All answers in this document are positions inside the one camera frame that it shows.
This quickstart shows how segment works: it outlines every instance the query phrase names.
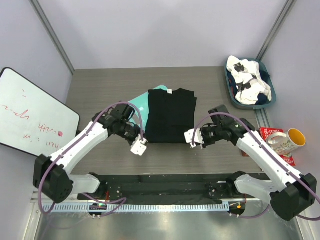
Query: white wall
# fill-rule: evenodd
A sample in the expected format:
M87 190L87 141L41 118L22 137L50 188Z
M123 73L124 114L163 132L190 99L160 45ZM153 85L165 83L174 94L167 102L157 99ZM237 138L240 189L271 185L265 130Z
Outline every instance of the white wall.
M0 7L0 21L0 69L13 68L65 102L72 75L29 1L5 1ZM28 220L26 207L34 189L34 162L35 157L0 145L1 239L23 236Z
M285 0L39 0L75 69L256 57Z
M277 93L276 104L268 109L274 127L298 128L305 147L293 153L297 168L318 180L320 195L320 1L297 1L263 62ZM315 203L308 217L320 216ZM320 239L320 223L310 222Z

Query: folded black t-shirt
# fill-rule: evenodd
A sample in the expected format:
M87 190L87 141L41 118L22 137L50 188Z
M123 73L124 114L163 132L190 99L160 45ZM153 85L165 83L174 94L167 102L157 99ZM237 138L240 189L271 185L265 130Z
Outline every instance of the folded black t-shirt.
M145 138L155 143L186 143L185 132L194 128L197 98L182 88L172 91L149 90L149 116Z

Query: patterned mug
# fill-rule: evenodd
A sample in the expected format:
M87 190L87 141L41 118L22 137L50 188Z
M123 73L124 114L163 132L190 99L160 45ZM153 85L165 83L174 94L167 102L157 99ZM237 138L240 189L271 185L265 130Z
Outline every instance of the patterned mug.
M287 155L306 144L305 136L295 128L290 128L286 132L273 133L265 141L281 156Z

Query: gray wood tabletop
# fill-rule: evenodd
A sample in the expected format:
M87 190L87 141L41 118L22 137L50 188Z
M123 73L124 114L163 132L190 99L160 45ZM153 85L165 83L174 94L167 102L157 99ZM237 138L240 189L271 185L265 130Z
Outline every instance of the gray wood tabletop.
M118 101L130 101L159 85L169 89L194 91L197 97L195 123L208 110L221 104L239 118L257 127L253 110L231 105L223 67L172 67L76 70L67 106L80 115L82 131L91 118ZM220 141L206 149L191 149L188 144L149 144L143 156L130 152L128 143L111 136L96 146L75 167L73 174L220 174L260 172L250 157L243 157L232 143Z

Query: whiteboard frame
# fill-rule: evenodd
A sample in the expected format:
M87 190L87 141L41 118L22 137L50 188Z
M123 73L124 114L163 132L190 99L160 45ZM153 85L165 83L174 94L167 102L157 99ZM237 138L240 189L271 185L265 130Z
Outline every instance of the whiteboard frame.
M0 79L1 79L1 77L2 77L2 75L3 75L3 73L5 72L5 70L7 70L7 69L15 72L15 73L18 74L18 75L20 75L20 76L23 77L25 80L27 80L29 83L31 83L32 85L34 85L36 88L40 89L40 90L43 91L45 94L49 95L51 98L53 98L54 100L56 100L57 102L61 103L62 105L64 105L64 106L67 107L68 109L70 109L72 112L74 112L75 114L77 114L77 115L79 116L79 121L78 121L78 125L76 126L76 134L75 134L74 137L77 136L77 133L78 133L78 131L79 131L80 119L81 119L79 113L77 113L76 111L74 111L73 109L71 109L70 107L68 107L67 105L65 105L63 102L61 102L61 101L59 101L58 99L56 99L56 98L55 98L54 96L52 96L51 94L47 93L47 92L46 92L45 90L43 90L41 87L35 85L32 81L30 81L28 78L26 78L25 76L21 75L19 72L17 72L16 70L12 69L11 67L5 67L5 68L2 69L2 71L1 71L1 73L0 73ZM14 150L18 150L18 151L20 151L20 152L23 152L23 153L25 153L25 154L29 154L29 155L31 155L31 156L38 157L38 155L35 155L35 154L30 153L30 152L21 150L21 149L19 149L19 148L14 147L14 146L7 145L7 144L2 143L2 142L0 142L0 145L9 147L9 148L14 149Z

